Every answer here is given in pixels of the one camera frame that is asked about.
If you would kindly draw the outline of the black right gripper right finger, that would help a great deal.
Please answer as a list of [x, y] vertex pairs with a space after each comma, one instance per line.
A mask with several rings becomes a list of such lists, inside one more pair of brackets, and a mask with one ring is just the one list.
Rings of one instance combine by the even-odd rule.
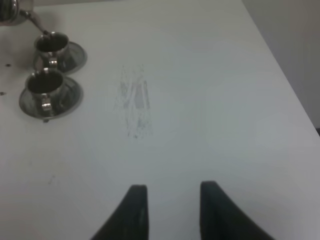
[[215, 181], [200, 185], [200, 237], [202, 240], [271, 240]]

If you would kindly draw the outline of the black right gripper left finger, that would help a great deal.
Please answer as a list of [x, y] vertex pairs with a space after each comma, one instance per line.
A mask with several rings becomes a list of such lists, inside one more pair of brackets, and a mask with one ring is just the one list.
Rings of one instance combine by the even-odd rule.
[[132, 185], [122, 201], [92, 237], [93, 240], [147, 240], [149, 238], [148, 189]]

